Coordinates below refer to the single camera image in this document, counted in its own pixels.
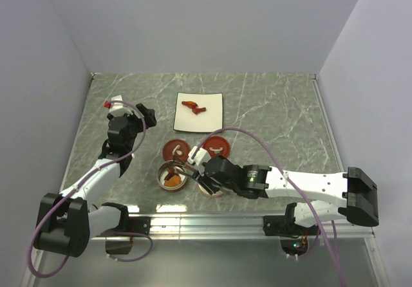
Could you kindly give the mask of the red-brown chicken wing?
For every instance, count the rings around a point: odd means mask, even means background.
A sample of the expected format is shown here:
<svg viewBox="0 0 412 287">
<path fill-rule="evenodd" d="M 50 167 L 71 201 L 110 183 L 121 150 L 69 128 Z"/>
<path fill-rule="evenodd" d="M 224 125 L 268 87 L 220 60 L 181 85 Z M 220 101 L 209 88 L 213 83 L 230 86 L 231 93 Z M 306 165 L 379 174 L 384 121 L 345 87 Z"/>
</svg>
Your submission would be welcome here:
<svg viewBox="0 0 412 287">
<path fill-rule="evenodd" d="M 196 109 L 198 107 L 197 103 L 193 102 L 193 101 L 182 101 L 181 104 L 183 106 L 186 106 L 190 109 Z"/>
</svg>

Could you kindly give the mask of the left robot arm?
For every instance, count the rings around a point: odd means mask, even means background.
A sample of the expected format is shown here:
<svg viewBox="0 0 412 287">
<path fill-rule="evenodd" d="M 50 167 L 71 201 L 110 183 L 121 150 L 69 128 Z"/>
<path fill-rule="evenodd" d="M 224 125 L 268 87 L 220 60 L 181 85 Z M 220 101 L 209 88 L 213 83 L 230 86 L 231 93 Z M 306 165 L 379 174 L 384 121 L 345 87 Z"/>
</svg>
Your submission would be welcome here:
<svg viewBox="0 0 412 287">
<path fill-rule="evenodd" d="M 129 232 L 127 206 L 104 203 L 89 212 L 95 200 L 119 179 L 141 146 L 147 130 L 156 126 L 154 109 L 121 100 L 109 103 L 108 137 L 94 166 L 72 186 L 41 200 L 32 246 L 38 250 L 78 257 L 91 238 L 110 231 L 116 237 Z"/>
</svg>

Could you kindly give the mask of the red-brown drumstick piece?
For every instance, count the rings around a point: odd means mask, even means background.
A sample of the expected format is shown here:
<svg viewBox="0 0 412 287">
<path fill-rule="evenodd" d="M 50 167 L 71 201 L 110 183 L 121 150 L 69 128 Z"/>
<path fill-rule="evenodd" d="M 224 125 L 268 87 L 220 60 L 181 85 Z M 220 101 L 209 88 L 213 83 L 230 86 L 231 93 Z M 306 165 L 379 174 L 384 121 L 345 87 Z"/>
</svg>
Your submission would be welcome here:
<svg viewBox="0 0 412 287">
<path fill-rule="evenodd" d="M 195 115 L 198 115 L 198 114 L 200 114 L 200 113 L 206 112 L 206 110 L 207 110 L 206 107 L 197 107 L 197 108 L 193 108 L 193 109 L 192 109 L 192 112 L 193 112 Z"/>
</svg>

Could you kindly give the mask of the orange fried cutlet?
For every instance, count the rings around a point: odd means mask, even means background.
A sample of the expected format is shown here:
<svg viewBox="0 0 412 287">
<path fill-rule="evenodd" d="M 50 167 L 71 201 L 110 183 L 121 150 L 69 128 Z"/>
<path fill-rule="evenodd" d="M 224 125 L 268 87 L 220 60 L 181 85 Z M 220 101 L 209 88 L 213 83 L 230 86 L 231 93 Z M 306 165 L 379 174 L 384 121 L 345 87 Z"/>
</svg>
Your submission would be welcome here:
<svg viewBox="0 0 412 287">
<path fill-rule="evenodd" d="M 179 186 L 182 182 L 182 179 L 179 175 L 173 176 L 170 180 L 165 180 L 164 186 L 165 187 L 176 187 Z"/>
</svg>

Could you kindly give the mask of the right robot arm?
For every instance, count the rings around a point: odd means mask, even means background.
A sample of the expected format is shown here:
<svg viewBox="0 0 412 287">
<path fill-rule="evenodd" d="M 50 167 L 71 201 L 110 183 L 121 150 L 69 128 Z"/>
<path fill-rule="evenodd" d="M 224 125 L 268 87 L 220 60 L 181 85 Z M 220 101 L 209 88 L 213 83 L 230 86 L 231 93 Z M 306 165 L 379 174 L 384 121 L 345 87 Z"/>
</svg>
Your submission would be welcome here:
<svg viewBox="0 0 412 287">
<path fill-rule="evenodd" d="M 263 218 L 266 236 L 314 236 L 318 223 L 340 219 L 361 227 L 379 225 L 377 185 L 357 167 L 332 174 L 281 172 L 265 165 L 240 167 L 223 156 L 199 154 L 190 155 L 188 163 L 196 170 L 194 179 L 209 194 L 231 190 L 247 199 L 303 198 L 302 203 L 289 203 L 283 215 Z"/>
</svg>

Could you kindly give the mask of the metal serving tongs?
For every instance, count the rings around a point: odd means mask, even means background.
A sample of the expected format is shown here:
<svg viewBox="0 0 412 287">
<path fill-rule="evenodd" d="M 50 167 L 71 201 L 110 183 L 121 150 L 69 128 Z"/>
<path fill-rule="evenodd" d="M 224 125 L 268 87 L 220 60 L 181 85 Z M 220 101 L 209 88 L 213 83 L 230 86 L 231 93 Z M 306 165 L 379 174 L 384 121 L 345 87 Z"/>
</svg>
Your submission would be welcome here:
<svg viewBox="0 0 412 287">
<path fill-rule="evenodd" d="M 185 176 L 186 178 L 190 178 L 196 183 L 199 183 L 200 172 L 197 169 L 195 169 L 193 166 L 189 165 L 188 163 L 178 158 L 174 158 L 173 160 L 166 162 L 167 169 L 168 168 L 173 169 L 174 165 L 179 166 L 179 168 L 181 169 L 181 171 L 177 175 Z"/>
</svg>

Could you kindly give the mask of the curved red sausage piece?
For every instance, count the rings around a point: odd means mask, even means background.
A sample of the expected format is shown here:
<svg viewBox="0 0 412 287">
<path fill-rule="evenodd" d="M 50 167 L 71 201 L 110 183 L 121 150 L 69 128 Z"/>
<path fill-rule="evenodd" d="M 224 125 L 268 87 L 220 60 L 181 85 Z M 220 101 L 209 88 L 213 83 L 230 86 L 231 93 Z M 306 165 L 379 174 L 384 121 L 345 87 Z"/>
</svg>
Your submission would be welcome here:
<svg viewBox="0 0 412 287">
<path fill-rule="evenodd" d="M 170 180 L 173 176 L 176 176 L 178 173 L 172 169 L 172 168 L 168 168 L 167 170 L 167 175 L 165 176 L 165 180 Z"/>
</svg>

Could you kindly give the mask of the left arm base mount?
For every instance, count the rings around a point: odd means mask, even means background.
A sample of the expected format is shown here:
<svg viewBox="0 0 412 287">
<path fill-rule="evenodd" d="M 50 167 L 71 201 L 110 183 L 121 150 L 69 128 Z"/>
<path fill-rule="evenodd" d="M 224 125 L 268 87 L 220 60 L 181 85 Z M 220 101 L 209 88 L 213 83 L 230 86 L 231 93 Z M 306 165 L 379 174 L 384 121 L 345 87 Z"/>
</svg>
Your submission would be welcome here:
<svg viewBox="0 0 412 287">
<path fill-rule="evenodd" d="M 106 240 L 105 251 L 108 256 L 128 255 L 135 243 L 135 238 L 143 238 L 149 241 L 149 248 L 140 259 L 147 256 L 153 249 L 153 240 L 149 236 L 151 218 L 149 216 L 129 216 L 125 227 L 117 227 L 105 232 L 106 237 L 126 237 L 124 240 Z"/>
</svg>

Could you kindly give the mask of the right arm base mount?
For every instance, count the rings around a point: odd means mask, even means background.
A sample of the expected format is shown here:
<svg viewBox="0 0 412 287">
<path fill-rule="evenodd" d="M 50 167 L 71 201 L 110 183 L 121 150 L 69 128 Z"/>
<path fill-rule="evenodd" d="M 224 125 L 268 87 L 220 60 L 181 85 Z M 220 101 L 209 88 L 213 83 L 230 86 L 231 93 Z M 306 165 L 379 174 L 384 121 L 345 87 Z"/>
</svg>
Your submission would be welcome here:
<svg viewBox="0 0 412 287">
<path fill-rule="evenodd" d="M 296 260 L 315 248 L 320 230 L 317 225 L 302 227 L 286 220 L 285 216 L 264 216 L 263 232 L 266 236 L 278 237 L 286 257 Z"/>
</svg>

